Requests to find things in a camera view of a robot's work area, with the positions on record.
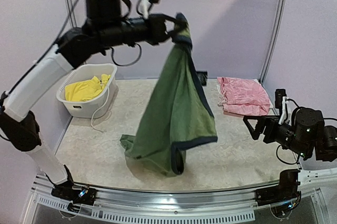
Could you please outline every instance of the cable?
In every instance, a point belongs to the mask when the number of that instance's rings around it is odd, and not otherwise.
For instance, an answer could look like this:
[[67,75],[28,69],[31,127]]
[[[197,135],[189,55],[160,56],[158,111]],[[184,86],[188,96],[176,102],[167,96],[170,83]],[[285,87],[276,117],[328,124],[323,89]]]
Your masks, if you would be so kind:
[[53,45],[57,42],[57,40],[59,39],[59,37],[61,36],[62,32],[64,31],[72,13],[74,12],[75,7],[77,6],[77,3],[80,0],[75,0],[74,4],[72,5],[72,8],[70,10],[70,12],[68,13],[65,22],[63,23],[60,31],[58,32],[56,38],[54,39],[54,41],[50,44],[50,46],[48,47],[48,49],[42,54],[42,56],[36,61],[36,63],[15,83],[15,85],[12,87],[12,89],[9,91],[8,94],[11,94],[14,89],[17,87],[18,84],[20,84],[20,82],[35,68],[35,66],[47,55],[47,53],[51,50],[51,48],[53,47]]
[[95,114],[96,114],[102,107],[104,107],[104,106],[106,105],[107,101],[109,100],[110,90],[109,90],[109,86],[108,86],[107,84],[106,84],[106,88],[107,88],[107,96],[106,96],[106,100],[105,100],[104,104],[103,104],[101,107],[99,107],[98,109],[96,109],[96,111],[93,112],[93,115],[91,116],[91,127],[92,127],[93,129],[99,131],[99,132],[102,132],[102,133],[104,133],[103,130],[100,130],[100,129],[97,129],[97,128],[94,127],[94,124],[93,124],[94,121],[93,121],[93,119],[94,119]]
[[335,120],[335,121],[337,121],[337,119],[336,118],[323,118],[324,120]]
[[279,157],[279,153],[278,153],[280,147],[282,147],[282,145],[279,145],[279,146],[276,148],[276,157],[277,157],[277,159],[278,159],[279,161],[281,161],[282,163],[284,163],[284,164],[286,164],[286,165],[296,165],[296,164],[299,162],[299,160],[300,160],[300,155],[297,156],[297,160],[296,160],[296,162],[294,162],[294,163],[290,163],[290,162],[283,161],[283,160]]
[[115,50],[114,50],[114,48],[111,47],[111,59],[112,59],[112,62],[114,62],[114,64],[117,65],[117,66],[123,66],[123,67],[124,66],[131,66],[131,65],[136,64],[141,59],[141,57],[142,57],[142,47],[139,44],[136,44],[136,45],[139,47],[138,58],[135,61],[133,61],[133,62],[131,62],[129,64],[126,64],[126,65],[120,65],[120,64],[116,63],[115,58],[114,58],[114,52],[115,52]]
[[293,99],[287,99],[287,100],[293,102],[296,105],[296,107],[300,107],[295,100]]
[[0,138],[4,139],[4,140],[6,140],[6,141],[10,141],[10,140],[7,139],[6,137],[2,136],[1,134],[0,134]]

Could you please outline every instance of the green cloth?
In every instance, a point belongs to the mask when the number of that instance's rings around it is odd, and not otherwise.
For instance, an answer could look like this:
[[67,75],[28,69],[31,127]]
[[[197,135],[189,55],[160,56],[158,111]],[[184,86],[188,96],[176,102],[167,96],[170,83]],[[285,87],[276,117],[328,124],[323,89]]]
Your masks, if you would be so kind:
[[[182,14],[176,18],[186,21]],[[189,29],[173,42],[136,136],[121,138],[127,157],[166,176],[183,173],[186,150],[217,141],[214,116],[192,61]]]

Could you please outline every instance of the beige mat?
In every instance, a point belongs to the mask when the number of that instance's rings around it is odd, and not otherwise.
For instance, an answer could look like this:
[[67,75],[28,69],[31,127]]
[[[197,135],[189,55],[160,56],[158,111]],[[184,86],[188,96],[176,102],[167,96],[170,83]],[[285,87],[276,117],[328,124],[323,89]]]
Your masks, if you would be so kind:
[[[277,160],[277,143],[251,139],[241,117],[223,115],[216,80],[205,87],[219,140],[187,151],[183,175],[166,178],[124,157],[121,134],[135,134],[155,80],[118,80],[119,92],[111,110],[94,122],[73,118],[56,156],[70,169],[75,181],[100,186],[144,190],[205,190],[247,186],[277,180],[287,166]],[[292,153],[280,157],[294,162]]]

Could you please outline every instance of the white cable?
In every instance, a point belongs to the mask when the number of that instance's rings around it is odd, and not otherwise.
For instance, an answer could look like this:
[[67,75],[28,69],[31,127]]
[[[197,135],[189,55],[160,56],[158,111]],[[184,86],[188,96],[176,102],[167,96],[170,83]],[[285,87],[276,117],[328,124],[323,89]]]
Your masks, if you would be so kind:
[[103,130],[100,130],[100,129],[97,129],[97,128],[94,127],[94,125],[93,125],[93,122],[94,122],[93,119],[94,119],[95,114],[96,114],[101,108],[103,108],[103,107],[106,105],[106,103],[107,103],[107,101],[108,101],[108,99],[109,99],[109,93],[110,93],[110,90],[109,90],[109,86],[108,86],[107,84],[106,84],[106,88],[107,88],[107,96],[106,96],[106,100],[105,100],[104,104],[103,104],[101,107],[99,107],[98,109],[96,109],[96,111],[93,112],[93,115],[91,116],[91,127],[92,127],[93,129],[99,131],[99,132],[102,132],[102,133],[104,133]]

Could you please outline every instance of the black cable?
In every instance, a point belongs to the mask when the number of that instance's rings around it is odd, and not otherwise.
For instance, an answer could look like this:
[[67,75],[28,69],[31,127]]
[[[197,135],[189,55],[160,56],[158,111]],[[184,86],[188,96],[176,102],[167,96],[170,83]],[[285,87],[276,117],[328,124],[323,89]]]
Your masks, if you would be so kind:
[[11,94],[13,92],[13,90],[17,87],[17,85],[35,68],[35,66],[47,55],[47,53],[51,50],[51,48],[53,47],[53,45],[57,42],[57,40],[59,39],[59,37],[61,36],[62,32],[64,31],[69,19],[70,19],[70,16],[72,15],[77,3],[79,2],[80,0],[75,0],[70,12],[68,13],[68,16],[65,20],[65,22],[63,23],[62,27],[61,27],[61,30],[58,32],[56,38],[54,39],[54,41],[50,44],[50,46],[48,47],[48,49],[42,54],[42,56],[37,60],[37,62],[15,83],[15,85],[12,87],[12,89],[9,91],[8,94]]
[[285,104],[285,120],[284,121],[287,121],[288,120],[288,106]]
[[323,118],[324,120],[335,120],[335,121],[337,121],[337,119],[336,118]]
[[114,58],[114,52],[115,52],[115,50],[114,50],[114,48],[111,47],[111,59],[112,59],[112,62],[114,62],[114,64],[117,65],[117,66],[123,66],[123,67],[124,66],[131,66],[131,65],[134,65],[135,63],[137,63],[141,59],[141,57],[142,57],[142,47],[139,44],[136,44],[136,45],[139,47],[138,58],[135,61],[133,61],[133,62],[131,62],[129,64],[126,64],[126,65],[120,65],[120,64],[116,63],[115,58]]
[[283,160],[279,157],[279,154],[278,154],[278,151],[279,151],[279,148],[280,148],[280,147],[282,147],[282,145],[279,145],[279,146],[277,147],[277,149],[276,149],[276,157],[277,157],[277,159],[278,159],[279,161],[281,161],[282,163],[284,163],[284,164],[286,164],[286,165],[296,165],[296,164],[299,162],[299,160],[300,160],[300,155],[297,156],[297,160],[296,160],[296,162],[294,162],[294,163],[290,163],[290,162],[283,161]]
[[295,100],[293,99],[287,99],[287,100],[293,102],[296,105],[296,107],[300,107]]
[[0,138],[4,139],[4,140],[6,140],[6,141],[10,141],[10,140],[7,139],[6,137],[2,136],[1,134],[0,134]]
[[302,194],[300,193],[300,195],[298,195],[298,197],[296,198],[296,201],[295,201],[296,205],[292,207],[291,210],[294,210],[296,207],[299,206],[301,199],[302,199]]

